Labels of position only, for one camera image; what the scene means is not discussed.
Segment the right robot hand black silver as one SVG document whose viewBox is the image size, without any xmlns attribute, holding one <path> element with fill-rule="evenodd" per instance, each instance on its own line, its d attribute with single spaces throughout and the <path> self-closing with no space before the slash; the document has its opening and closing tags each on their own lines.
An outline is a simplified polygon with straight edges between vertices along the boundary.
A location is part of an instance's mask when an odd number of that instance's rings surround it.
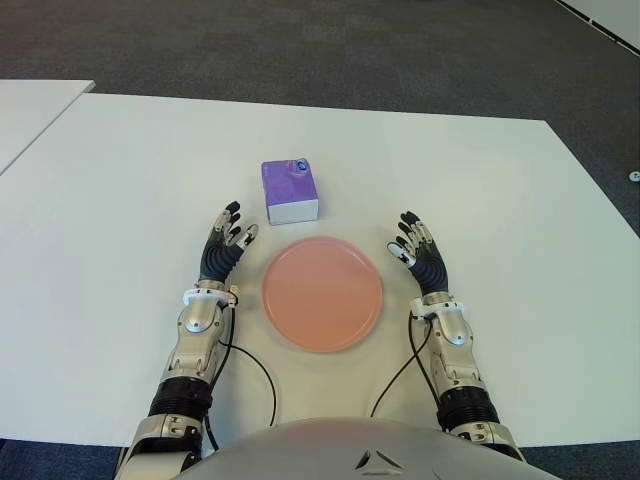
<svg viewBox="0 0 640 480">
<path fill-rule="evenodd" d="M 422 296 L 448 292 L 448 273 L 431 232 L 413 212 L 400 214 L 398 228 L 403 236 L 388 242 L 387 250 L 416 280 Z"/>
</svg>

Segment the left robot hand black silver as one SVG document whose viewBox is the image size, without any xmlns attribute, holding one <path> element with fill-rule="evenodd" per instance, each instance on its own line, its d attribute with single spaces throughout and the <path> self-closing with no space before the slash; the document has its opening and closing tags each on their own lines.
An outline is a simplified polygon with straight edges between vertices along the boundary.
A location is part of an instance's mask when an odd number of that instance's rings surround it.
<svg viewBox="0 0 640 480">
<path fill-rule="evenodd" d="M 256 239 L 259 227 L 237 225 L 240 203 L 233 201 L 218 215 L 204 245 L 199 269 L 199 281 L 225 283 L 236 264 Z"/>
</svg>

